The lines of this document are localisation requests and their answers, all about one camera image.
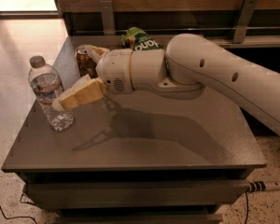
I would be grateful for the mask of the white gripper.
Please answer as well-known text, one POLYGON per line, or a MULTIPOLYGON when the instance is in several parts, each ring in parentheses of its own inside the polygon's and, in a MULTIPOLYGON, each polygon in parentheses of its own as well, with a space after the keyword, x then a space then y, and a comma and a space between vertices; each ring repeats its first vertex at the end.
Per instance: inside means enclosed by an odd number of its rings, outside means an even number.
POLYGON ((97 78, 89 75, 81 77, 75 84, 52 102, 57 111, 65 111, 81 105, 96 102, 106 94, 106 87, 114 94, 129 94, 133 92, 130 78, 131 49, 109 49, 86 45, 88 56, 98 63, 97 78))

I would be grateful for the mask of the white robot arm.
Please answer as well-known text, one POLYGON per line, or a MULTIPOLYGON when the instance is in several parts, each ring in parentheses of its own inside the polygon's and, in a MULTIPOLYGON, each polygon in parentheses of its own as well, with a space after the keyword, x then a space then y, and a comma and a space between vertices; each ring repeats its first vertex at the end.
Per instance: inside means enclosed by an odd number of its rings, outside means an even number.
POLYGON ((58 111, 98 101, 107 92, 152 91, 195 99, 210 87, 280 136, 280 74, 236 56, 198 35, 174 36, 165 49, 86 47, 98 77, 80 78, 53 101, 58 111))

